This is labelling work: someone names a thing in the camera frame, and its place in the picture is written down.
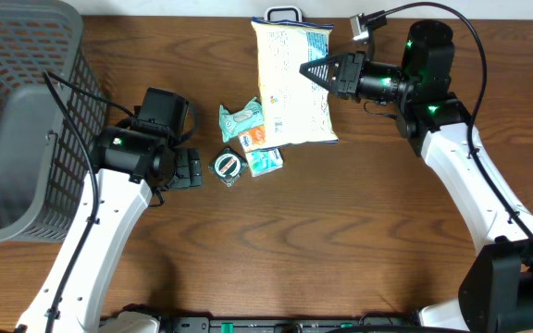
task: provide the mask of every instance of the black bracket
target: black bracket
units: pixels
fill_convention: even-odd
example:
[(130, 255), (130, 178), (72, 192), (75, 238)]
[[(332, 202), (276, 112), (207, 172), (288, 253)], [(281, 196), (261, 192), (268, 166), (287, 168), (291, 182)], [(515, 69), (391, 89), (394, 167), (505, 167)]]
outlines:
[(175, 148), (176, 173), (162, 191), (186, 190), (203, 185), (201, 156), (196, 148)]
[[(530, 240), (485, 245), (464, 282), (458, 300), (473, 332), (533, 329), (533, 245)], [(530, 265), (525, 272), (522, 264)]]
[(152, 203), (149, 205), (150, 208), (156, 208), (161, 207), (166, 203), (166, 199), (164, 199), (164, 194), (160, 190), (155, 190), (154, 195), (157, 197), (157, 200), (159, 200), (159, 203)]

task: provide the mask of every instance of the cable clip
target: cable clip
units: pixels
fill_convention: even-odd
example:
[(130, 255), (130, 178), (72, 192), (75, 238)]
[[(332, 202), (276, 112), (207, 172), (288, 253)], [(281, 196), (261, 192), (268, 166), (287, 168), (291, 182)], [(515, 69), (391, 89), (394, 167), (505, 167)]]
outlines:
[(467, 159), (472, 158), (472, 153), (474, 153), (474, 154), (478, 154), (478, 152), (480, 152), (480, 148), (475, 148), (475, 149), (471, 150), (470, 152), (468, 152), (468, 157), (467, 157)]
[[(520, 214), (521, 214), (520, 211), (516, 211), (516, 212), (515, 212), (515, 215), (516, 215), (516, 216), (519, 216)], [(513, 219), (513, 217), (512, 217), (512, 216), (509, 216), (509, 219), (507, 220), (507, 223), (509, 223), (509, 224), (513, 224), (514, 222), (512, 221), (512, 219)]]
[[(44, 314), (45, 317), (47, 318), (50, 318), (51, 316), (53, 316), (53, 309), (49, 308), (46, 310), (46, 313)], [(55, 320), (57, 320), (59, 317), (61, 317), (61, 312), (56, 310), (55, 311), (55, 315), (53, 316), (53, 318)]]
[[(86, 223), (90, 223), (92, 221), (92, 217), (88, 216), (88, 218), (85, 219)], [(100, 224), (100, 217), (96, 218), (96, 221), (93, 222), (94, 224)]]

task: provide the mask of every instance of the white wall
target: white wall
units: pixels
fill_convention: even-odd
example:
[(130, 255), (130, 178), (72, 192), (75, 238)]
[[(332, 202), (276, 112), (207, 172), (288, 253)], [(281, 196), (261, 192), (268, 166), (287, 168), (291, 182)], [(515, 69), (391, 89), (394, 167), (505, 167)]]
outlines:
[[(345, 18), (408, 4), (404, 0), (64, 0), (84, 15), (262, 17), (269, 6), (295, 5), (309, 18)], [(438, 0), (471, 19), (533, 19), (533, 0)], [(395, 18), (450, 18), (418, 7)]]

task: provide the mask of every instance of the teal package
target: teal package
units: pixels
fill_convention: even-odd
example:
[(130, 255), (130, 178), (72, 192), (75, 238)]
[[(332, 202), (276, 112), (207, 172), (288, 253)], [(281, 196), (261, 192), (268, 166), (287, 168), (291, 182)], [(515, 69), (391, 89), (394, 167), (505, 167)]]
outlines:
[(283, 167), (283, 159), (279, 149), (253, 151), (246, 154), (246, 160), (252, 172), (252, 177), (258, 177)]
[(238, 133), (265, 124), (263, 107), (253, 98), (244, 109), (231, 115), (223, 105), (219, 107), (219, 127), (223, 142), (238, 136)]

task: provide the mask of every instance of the orange package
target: orange package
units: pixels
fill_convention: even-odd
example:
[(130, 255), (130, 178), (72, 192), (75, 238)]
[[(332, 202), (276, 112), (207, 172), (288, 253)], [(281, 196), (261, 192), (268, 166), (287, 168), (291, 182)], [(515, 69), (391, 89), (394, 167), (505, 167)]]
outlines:
[(248, 129), (240, 134), (238, 134), (240, 143), (245, 153), (250, 153), (256, 149), (260, 149), (265, 142), (267, 142), (265, 137), (265, 126), (260, 125), (253, 129)]

